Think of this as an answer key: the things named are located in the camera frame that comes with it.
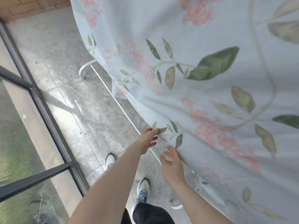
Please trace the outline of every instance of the black metal frame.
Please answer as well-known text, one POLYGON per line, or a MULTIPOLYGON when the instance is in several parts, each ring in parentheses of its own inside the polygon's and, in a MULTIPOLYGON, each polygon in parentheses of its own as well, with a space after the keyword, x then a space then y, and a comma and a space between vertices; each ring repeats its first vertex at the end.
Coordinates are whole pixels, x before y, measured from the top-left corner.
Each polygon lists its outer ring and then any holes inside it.
POLYGON ((82 174, 82 171, 80 170, 68 144, 63 138, 63 135, 56 121, 54 120, 54 117, 52 116, 46 102, 44 101, 41 92, 39 91, 23 58, 21 57, 16 45, 14 44, 12 37, 10 36, 4 22, 1 19, 0 36, 2 37, 2 40, 7 50, 9 51, 10 56, 12 57, 18 71, 20 72, 20 75, 22 76, 19 77, 6 68, 0 66, 0 78, 13 83, 18 87, 28 90, 63 160, 65 161, 65 164, 0 187, 0 202, 7 200, 8 198, 20 192, 23 192, 24 190, 31 188, 42 181, 50 179, 51 177, 54 177, 55 175, 67 169, 70 171, 80 193, 82 194, 82 196, 84 196, 89 190, 89 185, 84 178, 84 175, 82 174))

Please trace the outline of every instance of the concrete floor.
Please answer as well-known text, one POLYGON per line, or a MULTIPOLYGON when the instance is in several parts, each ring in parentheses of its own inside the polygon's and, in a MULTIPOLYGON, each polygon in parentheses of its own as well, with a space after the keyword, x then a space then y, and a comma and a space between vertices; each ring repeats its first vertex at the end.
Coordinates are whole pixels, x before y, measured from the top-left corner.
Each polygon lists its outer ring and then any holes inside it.
MULTIPOLYGON (((90 67, 85 80, 79 77, 80 67, 93 58, 81 40, 72 9, 18 19, 7 26, 82 172, 93 185, 103 173, 107 153, 120 157, 139 135, 90 67)), ((99 64, 96 68, 111 87, 106 71, 99 64)), ((127 100, 119 102, 140 131, 148 127, 127 100)), ((158 145, 154 150, 161 154, 166 148, 158 145)), ((149 203, 166 209, 176 223, 190 223, 183 208, 170 207, 173 192, 149 151, 141 157, 127 202, 129 211, 142 177, 152 183, 149 203)))

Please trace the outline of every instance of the pant leg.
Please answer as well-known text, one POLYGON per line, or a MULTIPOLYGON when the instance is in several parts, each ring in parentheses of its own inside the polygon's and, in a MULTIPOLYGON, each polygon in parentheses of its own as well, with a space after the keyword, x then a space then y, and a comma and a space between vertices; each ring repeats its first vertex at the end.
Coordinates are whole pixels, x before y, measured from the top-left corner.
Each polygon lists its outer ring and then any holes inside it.
POLYGON ((132 224, 130 216, 129 216, 129 212, 126 208, 125 208, 125 211, 123 212, 123 217, 121 219, 121 224, 132 224))
POLYGON ((175 224, 166 210, 147 203, 137 204, 133 220, 136 224, 175 224))

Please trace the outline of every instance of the white sneaker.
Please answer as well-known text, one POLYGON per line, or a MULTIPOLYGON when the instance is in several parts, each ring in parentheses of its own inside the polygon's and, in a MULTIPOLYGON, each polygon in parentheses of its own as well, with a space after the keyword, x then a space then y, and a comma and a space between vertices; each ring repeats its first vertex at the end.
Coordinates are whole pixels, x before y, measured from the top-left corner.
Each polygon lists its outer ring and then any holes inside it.
POLYGON ((131 209, 131 215, 133 216, 133 211, 138 203, 147 203, 147 199, 150 196, 150 180, 148 178, 143 178, 137 186, 137 199, 135 204, 131 209))
POLYGON ((115 163, 115 161, 117 161, 117 156, 112 152, 108 153, 104 162, 104 171, 111 167, 115 163))

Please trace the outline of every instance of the person's right hand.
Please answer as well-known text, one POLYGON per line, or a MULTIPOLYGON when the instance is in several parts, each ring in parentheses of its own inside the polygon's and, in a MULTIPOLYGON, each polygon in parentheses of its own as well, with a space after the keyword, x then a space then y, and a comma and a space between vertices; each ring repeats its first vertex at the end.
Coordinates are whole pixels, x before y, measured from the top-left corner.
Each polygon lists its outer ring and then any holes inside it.
POLYGON ((182 184, 187 184, 184 176, 183 163, 178 156, 177 151, 171 147, 167 146, 170 152, 164 152, 164 155, 171 158, 173 161, 168 161, 163 155, 160 155, 160 161, 162 164, 162 172, 168 185, 174 190, 174 188, 181 186, 182 184))

